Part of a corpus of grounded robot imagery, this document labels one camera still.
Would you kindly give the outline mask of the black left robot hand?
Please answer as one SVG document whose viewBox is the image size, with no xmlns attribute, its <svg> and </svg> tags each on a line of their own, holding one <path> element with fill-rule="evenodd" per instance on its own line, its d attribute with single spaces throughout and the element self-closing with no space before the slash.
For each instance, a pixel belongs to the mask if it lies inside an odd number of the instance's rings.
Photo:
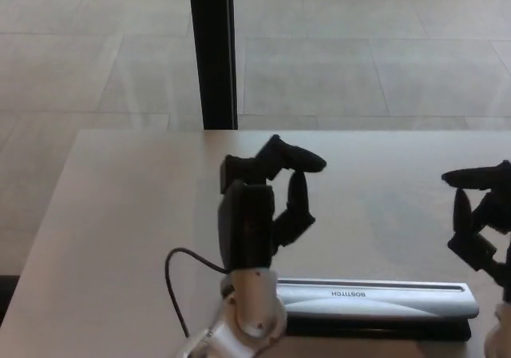
<svg viewBox="0 0 511 358">
<path fill-rule="evenodd" d="M 218 237 L 227 272 L 268 269 L 279 247 L 300 238 L 314 223 L 306 173 L 320 173 L 327 162 L 275 134 L 254 157 L 227 155 L 220 166 Z M 275 194 L 268 183 L 284 169 L 292 171 L 287 206 L 275 215 Z"/>
</svg>

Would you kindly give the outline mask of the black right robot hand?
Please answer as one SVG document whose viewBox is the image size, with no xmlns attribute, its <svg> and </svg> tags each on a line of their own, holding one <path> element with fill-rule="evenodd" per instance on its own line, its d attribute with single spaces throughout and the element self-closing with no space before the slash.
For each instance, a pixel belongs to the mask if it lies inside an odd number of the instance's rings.
<svg viewBox="0 0 511 358">
<path fill-rule="evenodd" d="M 510 302 L 510 252 L 505 261 L 494 259 L 497 248 L 481 235 L 489 227 L 510 233 L 510 162 L 442 174 L 442 180 L 455 188 L 454 235 L 448 248 L 474 271 L 486 272 L 503 289 L 502 299 Z"/>
</svg>

